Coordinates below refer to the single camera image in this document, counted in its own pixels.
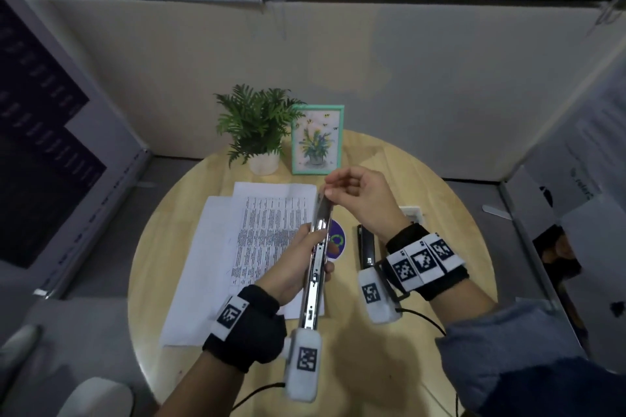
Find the white printed poster board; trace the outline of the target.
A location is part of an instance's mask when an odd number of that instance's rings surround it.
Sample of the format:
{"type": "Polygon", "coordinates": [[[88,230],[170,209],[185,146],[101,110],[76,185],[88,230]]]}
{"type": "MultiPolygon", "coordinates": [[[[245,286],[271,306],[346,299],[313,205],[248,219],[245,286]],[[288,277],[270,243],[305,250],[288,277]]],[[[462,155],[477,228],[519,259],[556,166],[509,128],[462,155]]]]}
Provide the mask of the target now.
{"type": "Polygon", "coordinates": [[[583,350],[626,374],[626,49],[501,187],[583,350]]]}

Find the green potted plant white pot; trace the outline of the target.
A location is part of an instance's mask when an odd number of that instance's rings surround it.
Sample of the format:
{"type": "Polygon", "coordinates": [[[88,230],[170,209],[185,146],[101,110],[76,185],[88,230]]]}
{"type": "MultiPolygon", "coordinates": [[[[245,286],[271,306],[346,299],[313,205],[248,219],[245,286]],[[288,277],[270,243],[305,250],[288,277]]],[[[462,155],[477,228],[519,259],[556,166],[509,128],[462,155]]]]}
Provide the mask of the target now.
{"type": "Polygon", "coordinates": [[[224,109],[217,133],[231,135],[229,165],[240,159],[256,176],[274,174],[283,155],[283,138],[292,122],[304,116],[306,103],[292,97],[288,89],[255,90],[246,84],[215,98],[224,109]]]}

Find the printed paper sheet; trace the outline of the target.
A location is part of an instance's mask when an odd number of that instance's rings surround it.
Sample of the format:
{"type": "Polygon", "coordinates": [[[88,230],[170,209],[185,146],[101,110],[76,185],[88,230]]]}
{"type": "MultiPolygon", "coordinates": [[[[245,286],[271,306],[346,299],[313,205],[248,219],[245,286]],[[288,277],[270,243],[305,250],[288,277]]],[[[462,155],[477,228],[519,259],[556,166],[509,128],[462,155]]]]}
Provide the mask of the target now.
{"type": "Polygon", "coordinates": [[[314,184],[236,182],[223,244],[223,292],[237,295],[280,258],[316,207],[314,184]]]}

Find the round purple sticker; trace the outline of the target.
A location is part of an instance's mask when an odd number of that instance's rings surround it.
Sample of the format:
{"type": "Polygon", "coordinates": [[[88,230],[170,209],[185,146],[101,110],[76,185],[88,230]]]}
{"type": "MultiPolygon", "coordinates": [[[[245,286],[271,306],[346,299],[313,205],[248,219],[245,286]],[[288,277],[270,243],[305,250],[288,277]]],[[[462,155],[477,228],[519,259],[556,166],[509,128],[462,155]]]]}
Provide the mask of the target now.
{"type": "Polygon", "coordinates": [[[337,247],[336,250],[333,249],[334,252],[329,250],[327,253],[327,259],[331,262],[334,262],[339,259],[344,252],[347,242],[346,233],[343,227],[335,219],[331,220],[331,224],[328,228],[328,242],[329,245],[330,243],[332,243],[335,244],[335,246],[337,247]]]}

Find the black left wristband with marker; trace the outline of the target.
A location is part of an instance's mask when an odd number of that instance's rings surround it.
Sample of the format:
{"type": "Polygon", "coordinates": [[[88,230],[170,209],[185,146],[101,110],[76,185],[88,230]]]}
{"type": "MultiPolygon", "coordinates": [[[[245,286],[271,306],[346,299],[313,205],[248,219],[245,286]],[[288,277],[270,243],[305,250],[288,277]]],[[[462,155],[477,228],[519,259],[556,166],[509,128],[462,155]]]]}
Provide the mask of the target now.
{"type": "Polygon", "coordinates": [[[202,350],[244,374],[254,363],[272,362],[282,353],[287,337],[279,307],[261,287],[244,287],[219,309],[202,350]]]}

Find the large dark display board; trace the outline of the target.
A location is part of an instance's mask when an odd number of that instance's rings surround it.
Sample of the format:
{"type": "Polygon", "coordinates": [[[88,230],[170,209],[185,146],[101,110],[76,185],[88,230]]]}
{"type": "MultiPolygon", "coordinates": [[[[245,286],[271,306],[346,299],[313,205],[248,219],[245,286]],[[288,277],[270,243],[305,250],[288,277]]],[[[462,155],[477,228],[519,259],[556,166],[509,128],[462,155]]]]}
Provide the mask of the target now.
{"type": "Polygon", "coordinates": [[[0,283],[52,299],[152,153],[42,15],[0,0],[0,283]]]}

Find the person's left forearm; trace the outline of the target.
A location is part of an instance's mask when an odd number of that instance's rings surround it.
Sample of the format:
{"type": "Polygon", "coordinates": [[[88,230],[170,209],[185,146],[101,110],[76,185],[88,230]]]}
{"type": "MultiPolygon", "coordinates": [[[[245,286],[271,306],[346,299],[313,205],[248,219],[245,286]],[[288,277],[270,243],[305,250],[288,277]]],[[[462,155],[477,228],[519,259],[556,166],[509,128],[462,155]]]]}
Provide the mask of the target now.
{"type": "Polygon", "coordinates": [[[229,417],[245,374],[203,351],[155,417],[229,417]]]}

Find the silver metal stapler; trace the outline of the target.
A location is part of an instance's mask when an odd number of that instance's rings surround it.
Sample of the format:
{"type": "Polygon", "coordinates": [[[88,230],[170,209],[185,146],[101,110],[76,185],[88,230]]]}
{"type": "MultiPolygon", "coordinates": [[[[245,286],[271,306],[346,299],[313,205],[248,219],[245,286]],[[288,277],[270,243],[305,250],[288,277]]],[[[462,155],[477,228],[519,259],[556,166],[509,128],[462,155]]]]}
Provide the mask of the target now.
{"type": "Polygon", "coordinates": [[[317,321],[320,316],[323,299],[325,264],[327,262],[332,214],[333,204],[326,198],[324,189],[321,189],[317,192],[316,207],[314,209],[310,231],[317,232],[325,230],[326,234],[324,239],[312,248],[309,269],[306,274],[304,288],[302,289],[299,327],[304,329],[317,329],[317,321]]]}

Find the blank white paper sheet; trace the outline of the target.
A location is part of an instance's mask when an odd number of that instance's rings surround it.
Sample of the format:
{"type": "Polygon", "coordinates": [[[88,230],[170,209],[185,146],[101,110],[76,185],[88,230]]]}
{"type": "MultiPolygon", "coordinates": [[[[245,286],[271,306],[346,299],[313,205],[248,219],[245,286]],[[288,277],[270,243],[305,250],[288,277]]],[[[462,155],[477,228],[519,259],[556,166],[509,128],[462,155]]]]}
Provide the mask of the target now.
{"type": "Polygon", "coordinates": [[[184,269],[161,330],[161,347],[201,346],[215,316],[231,197],[210,196],[201,211],[184,269]]]}

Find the person's left hand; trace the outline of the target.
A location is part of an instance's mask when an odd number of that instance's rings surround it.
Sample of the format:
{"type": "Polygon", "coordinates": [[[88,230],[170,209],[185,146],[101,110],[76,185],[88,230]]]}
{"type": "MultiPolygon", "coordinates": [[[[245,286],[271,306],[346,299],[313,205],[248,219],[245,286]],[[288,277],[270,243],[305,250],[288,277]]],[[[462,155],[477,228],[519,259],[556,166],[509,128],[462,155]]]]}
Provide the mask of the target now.
{"type": "Polygon", "coordinates": [[[292,241],[277,262],[255,283],[281,307],[291,302],[303,288],[312,252],[312,249],[293,247],[292,241]]]}

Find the teal picture frame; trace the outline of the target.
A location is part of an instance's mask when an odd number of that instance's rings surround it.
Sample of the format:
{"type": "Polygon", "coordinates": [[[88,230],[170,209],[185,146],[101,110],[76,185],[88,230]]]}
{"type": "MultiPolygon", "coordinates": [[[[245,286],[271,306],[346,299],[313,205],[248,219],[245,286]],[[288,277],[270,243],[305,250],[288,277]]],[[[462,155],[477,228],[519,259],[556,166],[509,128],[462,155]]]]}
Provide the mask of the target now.
{"type": "Polygon", "coordinates": [[[292,174],[325,176],[340,168],[344,106],[299,104],[293,108],[299,116],[291,123],[292,174]]]}

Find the grey blue sleeve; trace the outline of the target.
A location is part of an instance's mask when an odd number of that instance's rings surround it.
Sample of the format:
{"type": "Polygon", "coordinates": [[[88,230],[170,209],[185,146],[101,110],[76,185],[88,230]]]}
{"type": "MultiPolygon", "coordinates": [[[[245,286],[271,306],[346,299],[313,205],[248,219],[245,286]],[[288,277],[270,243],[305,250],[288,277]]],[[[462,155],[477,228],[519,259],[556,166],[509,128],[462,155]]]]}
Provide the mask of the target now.
{"type": "Polygon", "coordinates": [[[588,359],[543,300],[453,323],[436,340],[462,406],[479,417],[626,417],[626,374],[588,359]]]}

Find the person's right forearm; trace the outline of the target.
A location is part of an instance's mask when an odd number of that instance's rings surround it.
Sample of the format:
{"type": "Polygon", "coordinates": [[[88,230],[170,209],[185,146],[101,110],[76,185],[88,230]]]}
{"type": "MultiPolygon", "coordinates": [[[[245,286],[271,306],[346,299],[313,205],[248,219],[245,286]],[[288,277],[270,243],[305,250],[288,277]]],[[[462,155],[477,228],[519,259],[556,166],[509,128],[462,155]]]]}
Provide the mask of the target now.
{"type": "Polygon", "coordinates": [[[453,324],[486,316],[498,308],[498,303],[469,278],[438,294],[429,304],[447,336],[453,324]]]}

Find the person's right hand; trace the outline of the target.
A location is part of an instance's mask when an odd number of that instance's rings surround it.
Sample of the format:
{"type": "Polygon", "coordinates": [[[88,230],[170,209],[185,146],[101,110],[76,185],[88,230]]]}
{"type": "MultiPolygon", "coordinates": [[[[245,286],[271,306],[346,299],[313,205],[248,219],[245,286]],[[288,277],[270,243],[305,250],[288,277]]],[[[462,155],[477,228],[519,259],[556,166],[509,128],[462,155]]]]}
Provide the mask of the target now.
{"type": "Polygon", "coordinates": [[[382,172],[363,166],[342,167],[325,179],[326,187],[354,187],[356,207],[346,209],[383,243],[411,225],[382,172]]]}

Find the black right wristband with markers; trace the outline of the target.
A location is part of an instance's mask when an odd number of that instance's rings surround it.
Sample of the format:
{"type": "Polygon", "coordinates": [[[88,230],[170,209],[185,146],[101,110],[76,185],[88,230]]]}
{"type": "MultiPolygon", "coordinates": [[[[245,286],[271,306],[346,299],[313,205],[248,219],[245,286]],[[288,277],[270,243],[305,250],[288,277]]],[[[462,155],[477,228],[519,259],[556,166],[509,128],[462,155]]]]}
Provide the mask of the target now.
{"type": "Polygon", "coordinates": [[[404,295],[416,291],[430,302],[469,279],[466,264],[437,233],[412,223],[386,245],[381,268],[387,280],[404,295]]]}

